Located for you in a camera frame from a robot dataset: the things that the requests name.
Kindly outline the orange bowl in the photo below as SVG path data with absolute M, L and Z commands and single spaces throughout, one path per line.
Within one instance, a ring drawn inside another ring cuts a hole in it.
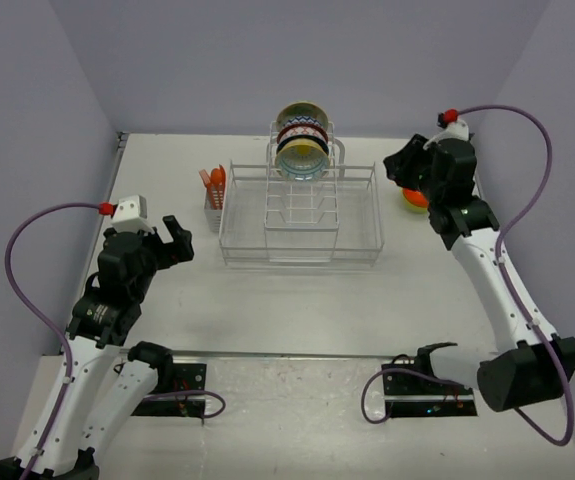
M 426 209 L 428 201 L 420 191 L 403 188 L 402 195 L 405 201 L 416 208 Z

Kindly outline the lime green bowl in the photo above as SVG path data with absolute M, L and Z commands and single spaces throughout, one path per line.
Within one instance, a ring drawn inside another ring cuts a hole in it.
M 425 214 L 428 210 L 428 203 L 425 200 L 404 197 L 403 203 L 407 209 L 417 214 Z

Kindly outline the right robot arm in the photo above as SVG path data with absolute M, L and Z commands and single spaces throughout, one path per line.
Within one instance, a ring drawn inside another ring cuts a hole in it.
M 478 390 L 495 412 L 557 399 L 575 373 L 575 338 L 561 337 L 526 291 L 487 202 L 474 193 L 475 149 L 457 138 L 414 135 L 384 160 L 387 177 L 420 192 L 429 222 L 461 265 L 491 323 L 497 357 L 475 362 Z

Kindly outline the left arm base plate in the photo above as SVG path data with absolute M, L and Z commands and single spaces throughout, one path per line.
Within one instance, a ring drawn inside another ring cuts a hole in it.
M 188 390 L 203 390 L 206 385 L 207 365 L 205 363 L 175 363 L 171 382 L 164 389 L 156 388 L 153 393 L 174 393 Z M 143 400 L 133 411 L 135 417 L 198 418 L 206 413 L 204 396 L 165 397 L 163 399 Z

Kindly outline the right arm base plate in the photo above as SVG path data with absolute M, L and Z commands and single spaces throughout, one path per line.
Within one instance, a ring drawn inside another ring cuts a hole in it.
M 476 417 L 472 389 L 415 375 L 386 373 L 382 380 L 387 418 Z

